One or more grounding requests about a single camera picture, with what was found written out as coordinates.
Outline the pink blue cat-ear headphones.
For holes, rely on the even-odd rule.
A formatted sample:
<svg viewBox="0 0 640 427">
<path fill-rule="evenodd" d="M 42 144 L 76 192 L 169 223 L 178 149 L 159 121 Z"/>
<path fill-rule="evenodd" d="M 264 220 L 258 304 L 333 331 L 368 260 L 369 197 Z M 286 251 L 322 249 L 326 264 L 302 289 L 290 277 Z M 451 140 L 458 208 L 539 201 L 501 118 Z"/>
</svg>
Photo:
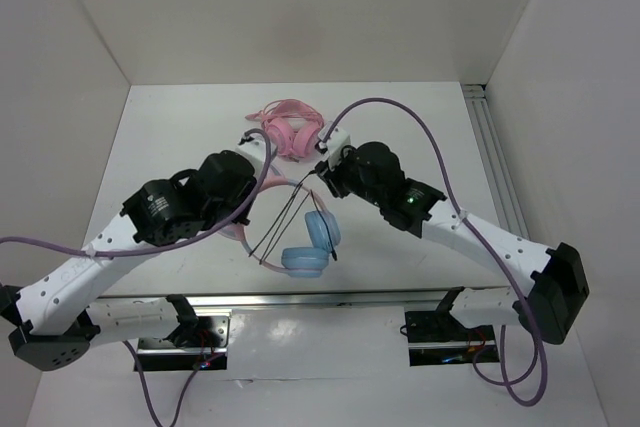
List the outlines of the pink blue cat-ear headphones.
<svg viewBox="0 0 640 427">
<path fill-rule="evenodd" d="M 257 254 L 258 247 L 249 244 L 244 225 L 231 224 L 221 231 L 221 235 L 239 242 L 249 258 L 272 272 L 292 278 L 318 278 L 331 260 L 337 260 L 336 249 L 342 239 L 337 219 L 319 194 L 304 185 L 304 180 L 270 175 L 262 184 L 260 192 L 285 186 L 292 187 L 293 191 L 288 203 L 276 217 L 275 225 L 266 233 L 268 235 L 276 228 L 275 238 L 269 241 L 262 255 Z M 280 263 L 273 264 L 268 260 L 269 255 L 307 199 L 313 203 L 313 209 L 304 214 L 311 245 L 284 248 L 280 254 Z"/>
</svg>

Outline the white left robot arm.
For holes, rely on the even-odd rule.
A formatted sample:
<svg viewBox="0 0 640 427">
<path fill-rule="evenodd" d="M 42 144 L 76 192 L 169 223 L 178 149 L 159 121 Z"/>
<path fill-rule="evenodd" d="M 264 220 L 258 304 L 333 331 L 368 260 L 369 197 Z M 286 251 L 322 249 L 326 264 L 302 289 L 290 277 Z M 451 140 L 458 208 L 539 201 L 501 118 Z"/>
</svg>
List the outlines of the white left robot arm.
<svg viewBox="0 0 640 427">
<path fill-rule="evenodd" d="M 230 150 L 200 168 L 146 182 L 82 251 L 26 287 L 3 286 L 1 315 L 14 325 L 14 355 L 42 371 L 63 368 L 91 348 L 135 338 L 189 344 L 200 330 L 182 294 L 152 301 L 100 301 L 142 263 L 190 245 L 231 222 L 243 223 L 269 158 Z"/>
</svg>

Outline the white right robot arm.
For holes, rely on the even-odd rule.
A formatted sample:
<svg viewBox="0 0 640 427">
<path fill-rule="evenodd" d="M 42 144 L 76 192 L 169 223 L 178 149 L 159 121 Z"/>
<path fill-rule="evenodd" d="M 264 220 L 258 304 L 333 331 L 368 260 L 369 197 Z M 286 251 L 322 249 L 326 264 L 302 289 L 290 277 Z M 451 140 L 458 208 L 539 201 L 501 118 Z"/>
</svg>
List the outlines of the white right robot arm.
<svg viewBox="0 0 640 427">
<path fill-rule="evenodd" d="M 381 142 L 358 148 L 348 139 L 318 142 L 315 172 L 331 194 L 353 194 L 378 208 L 392 227 L 435 242 L 504 275 L 504 288 L 454 288 L 440 303 L 436 326 L 448 339 L 485 325 L 521 325 L 560 345 L 589 296 L 579 252 L 566 243 L 531 242 L 463 210 L 445 194 L 407 177 Z"/>
</svg>

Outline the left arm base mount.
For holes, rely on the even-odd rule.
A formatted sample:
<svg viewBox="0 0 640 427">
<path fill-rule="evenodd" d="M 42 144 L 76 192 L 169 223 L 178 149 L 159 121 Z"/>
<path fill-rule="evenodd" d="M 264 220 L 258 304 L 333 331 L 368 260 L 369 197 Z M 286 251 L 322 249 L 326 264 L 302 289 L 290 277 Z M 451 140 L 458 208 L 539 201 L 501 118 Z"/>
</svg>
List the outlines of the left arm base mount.
<svg viewBox="0 0 640 427">
<path fill-rule="evenodd" d="M 196 333 L 190 340 L 175 346 L 169 340 L 140 338 L 135 344 L 145 372 L 187 372 L 227 369 L 231 312 L 205 310 L 199 316 Z"/>
</svg>

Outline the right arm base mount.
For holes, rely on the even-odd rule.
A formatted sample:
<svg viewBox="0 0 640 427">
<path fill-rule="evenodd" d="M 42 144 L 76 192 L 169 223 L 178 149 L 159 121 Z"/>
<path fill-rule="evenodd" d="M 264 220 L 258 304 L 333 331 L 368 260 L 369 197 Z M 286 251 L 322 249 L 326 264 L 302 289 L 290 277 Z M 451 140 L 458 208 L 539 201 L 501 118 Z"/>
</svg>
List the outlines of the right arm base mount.
<svg viewBox="0 0 640 427">
<path fill-rule="evenodd" d="M 404 318 L 399 332 L 407 340 L 411 367 L 500 360 L 491 326 L 466 328 L 449 314 L 436 311 L 408 310 Z"/>
</svg>

